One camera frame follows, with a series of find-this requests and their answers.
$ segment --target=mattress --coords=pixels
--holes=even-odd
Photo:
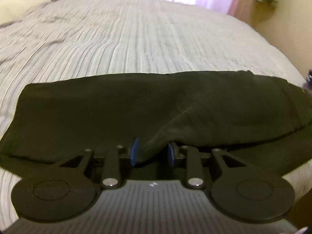
[[[304,79],[247,24],[190,5],[152,0],[58,0],[0,28],[0,139],[28,83],[111,73],[250,70],[297,86]],[[296,198],[312,187],[312,161],[285,177]],[[18,217],[20,178],[0,169],[0,230]]]

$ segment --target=silver screw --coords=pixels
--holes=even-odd
[[[188,183],[193,187],[198,187],[201,186],[204,183],[204,181],[201,178],[190,178],[188,180]]]
[[[118,180],[115,178],[106,178],[103,180],[103,185],[107,187],[113,187],[113,186],[116,186],[117,184],[118,184]]]

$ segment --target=black disc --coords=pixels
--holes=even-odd
[[[18,215],[37,222],[74,217],[88,209],[95,197],[93,183],[74,168],[51,168],[22,179],[11,195]]]
[[[294,202],[294,190],[279,176],[241,167],[222,174],[212,184],[210,198],[231,217],[265,223],[287,214]]]

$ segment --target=white logo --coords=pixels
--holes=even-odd
[[[149,183],[149,186],[150,187],[156,187],[156,186],[158,186],[158,184],[156,182],[152,182],[152,183]]]

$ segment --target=beige wall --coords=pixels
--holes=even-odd
[[[312,68],[312,0],[280,0],[275,10],[256,2],[252,26],[306,77]]]

